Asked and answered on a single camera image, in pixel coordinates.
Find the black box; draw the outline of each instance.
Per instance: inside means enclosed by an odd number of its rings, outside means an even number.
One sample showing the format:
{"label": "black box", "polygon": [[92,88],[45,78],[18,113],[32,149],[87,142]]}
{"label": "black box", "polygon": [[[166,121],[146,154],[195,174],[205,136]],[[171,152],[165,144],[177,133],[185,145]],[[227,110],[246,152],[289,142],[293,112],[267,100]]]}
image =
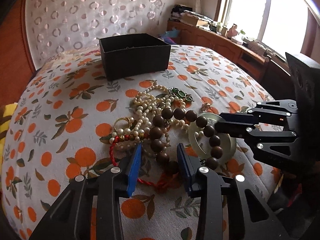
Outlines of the black box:
{"label": "black box", "polygon": [[171,46],[149,34],[113,36],[99,43],[109,81],[168,68]]}

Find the gold ring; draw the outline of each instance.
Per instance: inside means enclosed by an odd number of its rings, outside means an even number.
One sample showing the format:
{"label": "gold ring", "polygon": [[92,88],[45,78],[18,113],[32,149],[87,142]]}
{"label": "gold ring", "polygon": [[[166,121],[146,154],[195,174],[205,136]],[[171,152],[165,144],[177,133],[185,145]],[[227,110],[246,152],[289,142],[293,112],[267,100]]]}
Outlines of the gold ring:
{"label": "gold ring", "polygon": [[127,121],[127,122],[128,122],[128,125],[129,125],[128,128],[131,127],[132,124],[131,124],[131,121],[130,121],[129,117],[121,117],[121,118],[118,118],[118,119],[115,121],[115,124],[113,125],[113,127],[115,128],[115,131],[117,131],[117,129],[116,129],[116,123],[119,122],[120,120]]}

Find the white bead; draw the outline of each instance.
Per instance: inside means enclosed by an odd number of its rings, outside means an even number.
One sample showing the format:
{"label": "white bead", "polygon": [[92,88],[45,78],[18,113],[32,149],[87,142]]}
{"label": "white bead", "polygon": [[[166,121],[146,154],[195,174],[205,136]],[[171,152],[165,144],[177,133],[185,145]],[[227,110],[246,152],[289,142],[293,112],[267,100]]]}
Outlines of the white bead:
{"label": "white bead", "polygon": [[120,129],[118,129],[117,133],[118,133],[118,135],[123,135],[124,134],[124,130],[120,128]]}
{"label": "white bead", "polygon": [[126,128],[126,129],[124,129],[124,134],[130,134],[131,133],[131,130],[130,130],[130,128]]}

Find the wooden bead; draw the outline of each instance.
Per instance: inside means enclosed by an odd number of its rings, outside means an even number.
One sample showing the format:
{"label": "wooden bead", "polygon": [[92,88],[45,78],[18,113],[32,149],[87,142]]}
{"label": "wooden bead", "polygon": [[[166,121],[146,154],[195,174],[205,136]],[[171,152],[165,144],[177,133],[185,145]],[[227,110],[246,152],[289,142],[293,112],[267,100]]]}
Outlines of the wooden bead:
{"label": "wooden bead", "polygon": [[216,159],[220,159],[222,157],[223,150],[220,146],[215,146],[215,147],[212,147],[210,154],[212,157],[215,157]]}
{"label": "wooden bead", "polygon": [[198,115],[195,111],[189,110],[186,112],[186,119],[189,122],[194,122],[197,119]]}
{"label": "wooden bead", "polygon": [[209,144],[211,147],[219,146],[221,143],[221,140],[218,135],[212,135],[209,139]]}
{"label": "wooden bead", "polygon": [[171,119],[173,117],[173,110],[170,107],[166,107],[162,110],[161,115],[164,119]]}
{"label": "wooden bead", "polygon": [[219,162],[215,157],[209,157],[205,161],[205,166],[207,166],[209,169],[215,170],[219,166]]}
{"label": "wooden bead", "polygon": [[203,129],[203,134],[204,134],[204,136],[210,138],[212,135],[214,135],[215,131],[216,131],[216,130],[213,128],[212,125],[207,125],[207,126]]}
{"label": "wooden bead", "polygon": [[182,120],[185,117],[185,112],[181,108],[176,108],[175,111],[173,112],[173,116],[177,120]]}
{"label": "wooden bead", "polygon": [[164,142],[159,139],[151,141],[151,144],[150,144],[151,150],[153,150],[156,153],[161,152],[163,150],[164,146],[165,146]]}
{"label": "wooden bead", "polygon": [[150,129],[149,132],[149,139],[151,140],[157,140],[162,137],[162,129],[160,127],[154,126]]}
{"label": "wooden bead", "polygon": [[177,174],[179,172],[179,164],[176,161],[170,161],[164,167],[165,174],[172,176],[173,174]]}
{"label": "wooden bead", "polygon": [[164,118],[161,115],[156,115],[152,119],[152,123],[154,126],[163,127],[164,126]]}
{"label": "wooden bead", "polygon": [[208,120],[204,116],[199,116],[196,119],[196,125],[200,128],[206,127],[207,124],[208,124]]}
{"label": "wooden bead", "polygon": [[156,161],[161,165],[165,165],[170,161],[170,156],[165,152],[160,152],[156,156]]}

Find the bed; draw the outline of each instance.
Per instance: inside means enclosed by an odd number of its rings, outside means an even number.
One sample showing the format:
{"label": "bed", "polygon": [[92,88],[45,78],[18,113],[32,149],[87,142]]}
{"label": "bed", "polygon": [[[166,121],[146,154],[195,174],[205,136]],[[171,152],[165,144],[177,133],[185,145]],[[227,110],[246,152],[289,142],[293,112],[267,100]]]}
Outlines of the bed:
{"label": "bed", "polygon": [[[114,66],[122,71],[121,60]],[[168,69],[108,82],[97,47],[66,51],[50,58],[23,92],[7,133],[2,166],[3,207],[10,225],[27,239],[50,205],[77,174],[95,177],[110,168],[106,138],[116,119],[133,116],[132,99],[152,85],[177,87],[191,94],[187,110],[201,113],[204,105],[215,114],[246,112],[256,102],[273,100],[255,80],[216,52],[203,47],[173,45]],[[259,124],[261,130],[279,131]],[[194,155],[188,136],[170,126],[170,147],[175,159],[182,142]],[[121,149],[115,157],[124,156]],[[232,159],[217,172],[243,174],[267,201],[280,179],[280,171],[253,159],[237,139]],[[144,155],[139,176],[169,181],[162,191],[138,184],[133,197],[121,199],[126,240],[195,239],[199,199],[186,195],[179,177],[166,176],[156,161]],[[224,207],[224,239],[228,214]],[[95,239],[95,219],[92,218]]]}

